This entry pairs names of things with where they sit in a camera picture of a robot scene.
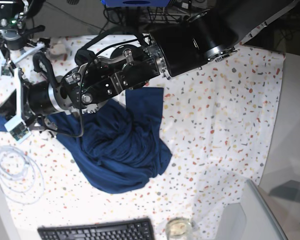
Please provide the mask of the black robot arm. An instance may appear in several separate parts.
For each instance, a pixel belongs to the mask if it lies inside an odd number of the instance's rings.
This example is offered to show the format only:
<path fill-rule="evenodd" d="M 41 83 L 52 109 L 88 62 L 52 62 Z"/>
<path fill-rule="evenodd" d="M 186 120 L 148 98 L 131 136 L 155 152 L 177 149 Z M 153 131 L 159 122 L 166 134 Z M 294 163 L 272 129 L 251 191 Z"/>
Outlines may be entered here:
<path fill-rule="evenodd" d="M 24 47 L 34 48 L 37 42 L 32 40 L 36 33 L 45 30 L 44 25 L 28 28 L 31 20 L 42 9 L 44 0 L 0 0 L 0 58 L 5 61 L 10 51 Z"/>
<path fill-rule="evenodd" d="M 32 84 L 26 95 L 23 115 L 26 126 L 55 113 L 95 113 L 109 99 L 127 89 L 143 87 L 160 74 L 176 77 L 210 61 L 221 61 L 254 29 L 278 18 L 293 5 L 291 0 L 227 0 L 193 14 L 180 23 L 151 31 L 149 40 L 133 29 L 139 46 L 131 41 L 114 45 L 114 56 L 103 57 L 90 47 L 110 34 L 124 31 L 114 27 L 96 36 L 75 55 L 76 68 L 57 79 L 45 54 L 36 53 L 35 72 L 46 81 Z"/>

